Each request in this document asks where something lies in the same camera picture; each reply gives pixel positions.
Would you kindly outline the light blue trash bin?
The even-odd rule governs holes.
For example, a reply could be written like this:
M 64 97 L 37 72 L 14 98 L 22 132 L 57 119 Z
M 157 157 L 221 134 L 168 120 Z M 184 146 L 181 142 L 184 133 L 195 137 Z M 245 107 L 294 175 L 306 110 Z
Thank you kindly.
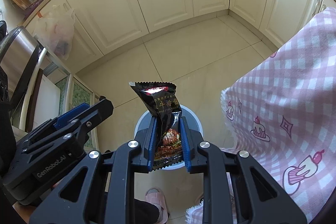
M 186 117 L 189 129 L 198 131 L 203 136 L 202 124 L 199 118 L 197 117 L 197 115 L 191 109 L 187 108 L 186 106 L 181 105 L 181 109 L 182 109 L 182 116 Z M 150 121 L 151 121 L 151 114 L 149 110 L 146 110 L 141 115 L 141 117 L 139 118 L 135 126 L 134 136 L 136 136 L 138 131 L 148 128 L 150 125 Z M 170 166 L 166 166 L 163 168 L 163 170 L 176 170 L 176 169 L 183 168 L 184 166 L 185 166 L 185 162 L 181 161 L 178 163 L 174 163 Z

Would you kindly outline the black sauce packet wrapper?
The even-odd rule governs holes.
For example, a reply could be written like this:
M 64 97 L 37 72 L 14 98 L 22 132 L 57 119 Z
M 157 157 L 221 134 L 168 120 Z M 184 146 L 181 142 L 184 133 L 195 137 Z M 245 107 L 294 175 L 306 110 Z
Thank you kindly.
M 176 85 L 168 82 L 130 82 L 129 85 L 156 119 L 153 168 L 182 161 L 179 125 L 182 108 L 175 96 Z

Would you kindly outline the pink slipper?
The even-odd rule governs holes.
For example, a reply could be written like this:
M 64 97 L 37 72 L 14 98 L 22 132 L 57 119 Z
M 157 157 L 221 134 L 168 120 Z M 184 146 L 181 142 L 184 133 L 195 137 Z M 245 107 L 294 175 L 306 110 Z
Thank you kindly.
M 157 223 L 167 223 L 169 220 L 169 210 L 167 208 L 166 199 L 160 188 L 150 188 L 145 194 L 146 202 L 151 203 L 159 209 L 159 217 Z

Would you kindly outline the stainless steel rice cooker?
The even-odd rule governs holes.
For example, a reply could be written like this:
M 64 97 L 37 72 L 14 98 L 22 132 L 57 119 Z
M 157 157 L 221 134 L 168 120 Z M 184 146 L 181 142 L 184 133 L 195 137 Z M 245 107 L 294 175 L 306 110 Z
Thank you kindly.
M 24 26 L 11 30 L 1 41 L 1 68 L 13 93 L 29 81 L 39 58 L 39 44 Z

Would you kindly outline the white plastic bag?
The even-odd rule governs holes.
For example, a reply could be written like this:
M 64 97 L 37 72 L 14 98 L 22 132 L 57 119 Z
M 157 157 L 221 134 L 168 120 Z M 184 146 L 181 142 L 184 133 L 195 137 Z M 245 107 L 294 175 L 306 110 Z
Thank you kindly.
M 49 12 L 38 18 L 34 35 L 57 57 L 66 60 L 72 50 L 75 22 L 74 9 L 53 5 Z

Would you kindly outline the pink checkered tablecloth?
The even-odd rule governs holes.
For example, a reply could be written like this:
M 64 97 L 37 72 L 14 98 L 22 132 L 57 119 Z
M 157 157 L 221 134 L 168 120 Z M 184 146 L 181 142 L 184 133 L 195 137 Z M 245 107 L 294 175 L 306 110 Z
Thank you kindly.
M 215 167 L 188 223 L 335 223 L 335 9 L 221 93 L 233 148 L 201 150 Z

